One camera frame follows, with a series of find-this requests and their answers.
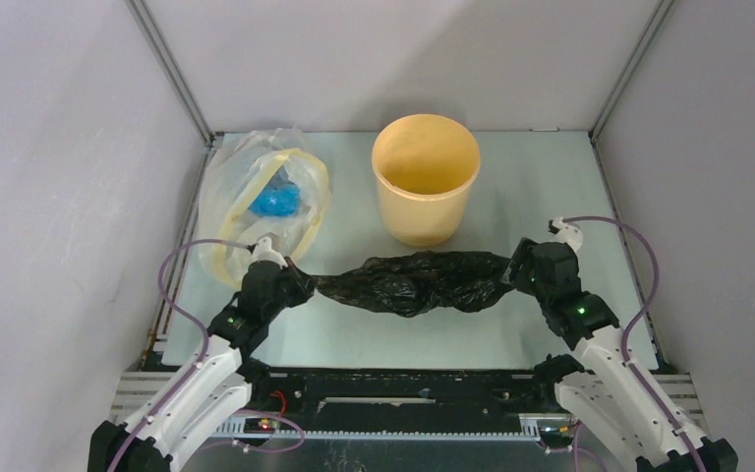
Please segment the circuit board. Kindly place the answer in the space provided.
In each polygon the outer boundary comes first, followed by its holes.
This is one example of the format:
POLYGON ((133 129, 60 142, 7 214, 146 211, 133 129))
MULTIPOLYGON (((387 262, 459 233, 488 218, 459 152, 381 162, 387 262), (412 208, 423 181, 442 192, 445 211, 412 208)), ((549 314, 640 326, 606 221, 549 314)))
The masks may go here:
POLYGON ((538 446, 546 453, 570 452, 580 423, 561 427, 542 427, 538 446))
POLYGON ((272 418, 249 418, 243 426, 246 435, 272 435, 280 429, 280 422, 272 418))

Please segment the cream yellow trash bin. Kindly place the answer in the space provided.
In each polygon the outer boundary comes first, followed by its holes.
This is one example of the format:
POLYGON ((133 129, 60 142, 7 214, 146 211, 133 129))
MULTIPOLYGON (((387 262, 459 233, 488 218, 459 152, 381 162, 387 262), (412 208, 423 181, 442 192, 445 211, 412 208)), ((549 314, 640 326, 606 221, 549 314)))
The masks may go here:
POLYGON ((480 172, 481 152, 459 122, 413 114, 378 133, 371 163, 387 231, 409 246, 431 247, 458 229, 480 172))

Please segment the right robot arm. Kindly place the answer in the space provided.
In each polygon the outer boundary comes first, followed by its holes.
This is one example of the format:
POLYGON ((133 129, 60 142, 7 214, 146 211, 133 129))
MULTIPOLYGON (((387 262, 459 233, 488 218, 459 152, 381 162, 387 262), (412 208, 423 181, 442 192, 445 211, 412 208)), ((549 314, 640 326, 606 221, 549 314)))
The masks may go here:
POLYGON ((522 239, 503 279, 537 300, 571 351, 536 367, 546 374, 532 385, 539 407, 573 414, 626 471, 736 470, 730 443, 711 440, 670 399, 624 343, 609 305, 582 289, 569 244, 522 239))

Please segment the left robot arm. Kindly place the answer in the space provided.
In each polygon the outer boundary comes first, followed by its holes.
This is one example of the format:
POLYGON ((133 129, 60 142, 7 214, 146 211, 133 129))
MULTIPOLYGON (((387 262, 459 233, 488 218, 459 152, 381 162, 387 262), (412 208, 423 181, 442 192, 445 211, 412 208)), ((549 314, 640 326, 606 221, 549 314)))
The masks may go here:
POLYGON ((315 287, 290 259, 252 263, 193 357, 124 422, 95 429, 88 470, 179 471, 234 413, 267 405, 270 367, 252 354, 276 317, 307 303, 315 287))

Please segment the left circuit board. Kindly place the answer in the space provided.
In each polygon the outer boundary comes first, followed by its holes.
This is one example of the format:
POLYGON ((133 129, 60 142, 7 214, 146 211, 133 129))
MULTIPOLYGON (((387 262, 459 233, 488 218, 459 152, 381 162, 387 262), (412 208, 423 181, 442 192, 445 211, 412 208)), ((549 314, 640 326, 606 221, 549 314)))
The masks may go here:
POLYGON ((246 435, 272 435, 280 429, 280 422, 272 418, 249 418, 243 426, 246 435))

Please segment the right circuit board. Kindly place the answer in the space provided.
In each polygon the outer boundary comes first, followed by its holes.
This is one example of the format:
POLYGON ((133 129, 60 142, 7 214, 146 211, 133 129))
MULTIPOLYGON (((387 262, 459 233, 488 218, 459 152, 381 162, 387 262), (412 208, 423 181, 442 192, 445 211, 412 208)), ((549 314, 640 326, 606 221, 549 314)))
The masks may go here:
POLYGON ((542 427, 538 446, 546 453, 570 452, 580 423, 561 427, 542 427))

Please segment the aluminium frame post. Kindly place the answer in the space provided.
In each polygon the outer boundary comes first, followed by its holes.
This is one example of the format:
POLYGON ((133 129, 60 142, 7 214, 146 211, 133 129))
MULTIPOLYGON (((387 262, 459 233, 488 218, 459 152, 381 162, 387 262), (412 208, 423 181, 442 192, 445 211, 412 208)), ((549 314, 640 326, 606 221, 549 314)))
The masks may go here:
POLYGON ((197 134, 206 146, 210 146, 215 140, 215 132, 204 118, 203 111, 195 98, 193 90, 186 80, 153 11, 144 0, 126 0, 125 4, 139 26, 145 42, 155 56, 169 85, 190 118, 197 134))
POLYGON ((634 79, 637 70, 655 43, 675 4, 675 0, 659 0, 657 2, 655 9, 636 40, 631 53, 621 68, 619 76, 614 81, 589 131, 589 137, 593 144, 600 139, 612 113, 620 103, 627 87, 634 79))

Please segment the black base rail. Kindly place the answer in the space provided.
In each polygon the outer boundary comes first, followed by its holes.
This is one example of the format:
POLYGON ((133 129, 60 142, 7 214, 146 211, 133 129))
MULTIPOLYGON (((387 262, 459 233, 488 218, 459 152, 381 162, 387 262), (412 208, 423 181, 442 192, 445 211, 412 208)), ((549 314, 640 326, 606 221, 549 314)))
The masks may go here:
POLYGON ((522 439, 576 422, 557 403, 550 375, 530 370, 264 366, 248 406, 315 437, 522 439))

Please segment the left aluminium frame post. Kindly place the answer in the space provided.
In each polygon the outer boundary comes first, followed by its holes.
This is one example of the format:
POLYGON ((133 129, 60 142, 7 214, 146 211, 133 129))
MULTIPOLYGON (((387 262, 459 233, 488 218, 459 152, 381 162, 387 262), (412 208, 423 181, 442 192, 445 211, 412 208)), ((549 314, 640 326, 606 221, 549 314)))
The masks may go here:
POLYGON ((126 0, 125 4, 139 26, 145 42, 155 56, 169 85, 190 118, 197 134, 206 146, 210 146, 215 140, 215 132, 204 118, 203 111, 195 98, 193 90, 186 80, 153 11, 144 0, 126 0))

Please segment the right aluminium frame post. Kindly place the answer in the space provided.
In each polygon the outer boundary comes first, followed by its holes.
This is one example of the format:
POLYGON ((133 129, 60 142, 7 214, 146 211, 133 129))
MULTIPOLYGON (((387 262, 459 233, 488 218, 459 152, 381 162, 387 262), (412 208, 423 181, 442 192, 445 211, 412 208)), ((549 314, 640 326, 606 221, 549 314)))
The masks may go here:
POLYGON ((634 79, 637 70, 655 43, 675 4, 675 0, 659 0, 657 2, 655 9, 636 40, 631 53, 621 68, 619 76, 614 81, 589 131, 589 137, 593 144, 600 139, 612 113, 620 103, 627 87, 634 79))

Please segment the black trash bag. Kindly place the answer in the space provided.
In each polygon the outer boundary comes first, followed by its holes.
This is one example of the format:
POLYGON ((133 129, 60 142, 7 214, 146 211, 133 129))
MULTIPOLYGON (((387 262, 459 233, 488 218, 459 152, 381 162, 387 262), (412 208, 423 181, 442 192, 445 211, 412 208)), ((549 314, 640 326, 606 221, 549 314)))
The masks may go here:
POLYGON ((477 313, 514 287, 504 280, 509 259, 484 251, 423 251, 369 258, 336 275, 316 275, 316 290, 342 305, 415 318, 436 308, 477 313))

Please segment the blue trash bag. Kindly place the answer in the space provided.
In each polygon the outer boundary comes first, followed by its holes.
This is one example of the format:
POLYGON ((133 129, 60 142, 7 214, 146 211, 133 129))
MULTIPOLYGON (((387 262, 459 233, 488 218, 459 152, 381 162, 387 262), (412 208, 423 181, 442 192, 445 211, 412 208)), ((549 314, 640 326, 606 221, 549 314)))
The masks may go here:
POLYGON ((261 217, 289 217, 300 207, 300 190, 280 168, 249 205, 249 211, 261 217))

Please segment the clear plastic bag yellow rim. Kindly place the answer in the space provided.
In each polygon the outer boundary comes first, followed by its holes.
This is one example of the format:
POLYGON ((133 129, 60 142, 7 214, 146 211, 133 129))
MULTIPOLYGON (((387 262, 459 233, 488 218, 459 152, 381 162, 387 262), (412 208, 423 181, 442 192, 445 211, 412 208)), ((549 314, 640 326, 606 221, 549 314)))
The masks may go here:
POLYGON ((330 200, 328 168, 312 154, 301 131, 252 131, 225 143, 204 170, 196 235, 234 245, 204 245, 203 268, 222 284, 240 288, 250 265, 250 247, 263 236, 269 236, 283 256, 300 259, 314 243, 330 200), (249 205, 280 168, 300 190, 298 212, 289 217, 253 214, 249 205))

